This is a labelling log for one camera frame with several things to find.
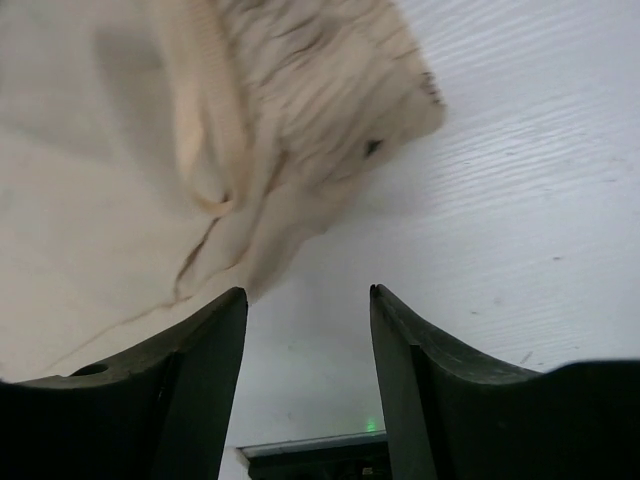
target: beige cloth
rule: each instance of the beige cloth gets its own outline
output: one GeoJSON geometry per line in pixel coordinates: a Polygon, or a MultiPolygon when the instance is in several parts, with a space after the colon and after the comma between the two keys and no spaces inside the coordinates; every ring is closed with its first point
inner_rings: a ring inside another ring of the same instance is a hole
{"type": "Polygon", "coordinates": [[[257,299],[367,171],[443,121],[388,0],[3,8],[0,240],[122,321],[203,289],[257,299]]]}

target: white table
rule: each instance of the white table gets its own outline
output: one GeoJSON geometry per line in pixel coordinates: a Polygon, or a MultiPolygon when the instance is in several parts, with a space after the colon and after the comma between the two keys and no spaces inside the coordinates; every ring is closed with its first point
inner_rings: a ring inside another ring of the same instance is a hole
{"type": "MultiPolygon", "coordinates": [[[[448,123],[379,171],[252,309],[229,445],[384,428],[372,283],[535,370],[640,355],[640,2],[400,3],[448,123]]],[[[89,336],[100,315],[11,243],[7,218],[0,375],[20,379],[49,350],[89,336]],[[25,298],[42,302],[25,310],[25,298]]],[[[130,333],[85,360],[124,348],[130,333]]]]}

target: dark spot on fabric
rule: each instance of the dark spot on fabric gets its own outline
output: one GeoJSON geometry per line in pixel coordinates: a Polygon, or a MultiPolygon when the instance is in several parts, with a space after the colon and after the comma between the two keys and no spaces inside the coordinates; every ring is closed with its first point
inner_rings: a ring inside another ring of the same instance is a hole
{"type": "Polygon", "coordinates": [[[369,140],[365,148],[364,157],[369,158],[371,155],[376,153],[383,143],[383,140],[369,140]]]}

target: wrinkled fabric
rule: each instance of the wrinkled fabric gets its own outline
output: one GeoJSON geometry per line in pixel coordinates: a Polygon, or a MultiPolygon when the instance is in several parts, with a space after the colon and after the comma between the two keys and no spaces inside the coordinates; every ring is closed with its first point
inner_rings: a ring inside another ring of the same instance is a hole
{"type": "Polygon", "coordinates": [[[0,241],[45,258],[118,322],[236,285],[255,301],[366,172],[443,121],[389,1],[219,0],[240,99],[227,113],[247,142],[242,158],[220,156],[226,91],[202,37],[185,40],[189,5],[0,4],[0,241]],[[198,115],[180,117],[185,105],[198,115]],[[201,144],[185,178],[192,121],[201,144]],[[194,192],[238,201],[215,213],[194,192]]]}

